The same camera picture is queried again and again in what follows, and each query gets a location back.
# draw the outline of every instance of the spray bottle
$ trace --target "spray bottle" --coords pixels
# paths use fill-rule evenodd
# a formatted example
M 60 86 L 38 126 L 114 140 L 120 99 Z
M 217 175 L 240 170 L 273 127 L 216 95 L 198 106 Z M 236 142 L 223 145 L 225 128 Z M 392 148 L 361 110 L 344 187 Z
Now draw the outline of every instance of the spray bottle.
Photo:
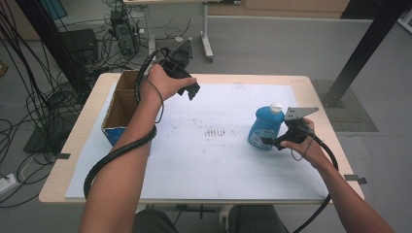
M 260 138 L 278 137 L 279 129 L 284 121 L 285 114 L 282 112 L 282 105 L 273 103 L 257 110 L 257 120 L 249 132 L 248 141 L 253 146 L 269 150 L 272 145 L 265 145 Z

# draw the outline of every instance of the table leg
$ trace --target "table leg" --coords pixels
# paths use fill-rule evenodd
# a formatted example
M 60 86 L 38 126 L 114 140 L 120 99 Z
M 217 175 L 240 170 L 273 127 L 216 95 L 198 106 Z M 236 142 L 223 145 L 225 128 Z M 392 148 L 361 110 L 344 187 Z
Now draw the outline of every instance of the table leg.
M 151 27 L 151 13 L 149 11 L 149 7 L 147 5 L 142 6 L 143 14 L 145 15 L 146 20 L 146 27 L 149 34 L 149 55 L 155 50 L 155 35 L 152 32 Z
M 203 3 L 203 31 L 200 32 L 202 38 L 203 47 L 205 48 L 206 57 L 210 62 L 213 61 L 212 48 L 210 47 L 209 38 L 207 36 L 207 3 Z
M 412 27 L 409 25 L 409 22 L 412 20 L 412 10 L 406 15 L 404 19 L 398 19 L 397 22 L 405 28 L 409 33 L 412 33 Z

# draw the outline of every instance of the cardboard box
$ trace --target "cardboard box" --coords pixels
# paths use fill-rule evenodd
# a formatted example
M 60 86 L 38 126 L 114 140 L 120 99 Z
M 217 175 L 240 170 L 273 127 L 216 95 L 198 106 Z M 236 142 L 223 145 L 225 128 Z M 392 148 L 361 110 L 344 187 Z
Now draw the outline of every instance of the cardboard box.
M 118 141 L 138 106 L 135 97 L 136 77 L 139 71 L 124 71 L 102 123 L 102 131 L 112 146 Z

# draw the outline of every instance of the concrete floor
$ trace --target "concrete floor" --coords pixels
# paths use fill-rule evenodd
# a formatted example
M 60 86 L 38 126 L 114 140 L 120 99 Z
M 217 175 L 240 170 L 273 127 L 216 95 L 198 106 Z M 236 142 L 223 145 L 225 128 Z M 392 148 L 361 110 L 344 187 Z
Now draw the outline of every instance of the concrete floor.
M 210 17 L 208 33 L 215 55 L 213 63 L 204 58 L 197 36 L 200 25 L 200 21 L 194 20 L 188 31 L 193 37 L 195 53 L 188 67 L 190 73 L 304 75 L 313 80 L 334 80 L 370 21 Z M 42 56 L 39 42 L 29 44 Z M 0 78 L 0 118 L 17 123 L 27 114 L 24 109 L 27 91 L 3 46 L 0 54 L 1 60 L 11 67 L 7 75 Z M 396 232 L 409 232 L 412 228 L 410 54 L 412 36 L 396 24 L 351 86 L 379 132 L 336 133 L 354 172 L 368 181 L 361 186 L 365 200 Z M 51 63 L 51 66 L 57 73 L 56 65 Z M 37 79 L 40 87 L 46 89 L 42 76 Z M 0 164 L 2 174 L 15 173 L 26 158 L 28 154 L 22 148 L 33 128 L 34 123 L 28 122 L 17 131 L 7 158 Z M 29 166 L 25 172 L 29 174 L 34 169 L 34 165 Z M 45 168 L 44 173 L 50 169 L 51 166 Z M 25 185 L 0 206 L 34 196 L 43 183 Z M 178 215 L 172 206 L 154 208 L 165 211 L 172 221 Z M 297 228 L 316 208 L 311 205 L 276 206 L 289 230 Z M 81 204 L 45 204 L 35 198 L 18 207 L 0 209 L 0 232 L 75 232 L 82 211 Z M 205 214 L 203 219 L 199 218 L 199 213 L 182 213 L 177 227 L 181 232 L 220 232 L 219 212 Z M 344 229 L 333 206 L 328 206 L 304 232 L 344 232 Z

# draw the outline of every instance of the person's right hand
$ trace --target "person's right hand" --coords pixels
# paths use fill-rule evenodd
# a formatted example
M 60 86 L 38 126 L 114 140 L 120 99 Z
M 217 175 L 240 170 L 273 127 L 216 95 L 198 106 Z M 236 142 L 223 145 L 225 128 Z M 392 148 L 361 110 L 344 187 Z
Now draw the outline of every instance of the person's right hand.
M 304 119 L 306 124 L 315 132 L 315 125 L 312 120 L 305 118 Z M 310 136 L 306 138 L 301 144 L 296 144 L 290 141 L 283 141 L 281 143 L 282 147 L 289 148 L 295 150 L 300 155 L 303 156 L 308 162 L 312 164 L 312 166 L 316 169 L 320 169 L 323 166 L 330 165 L 330 161 L 324 154 L 321 146 L 315 140 L 313 140 Z

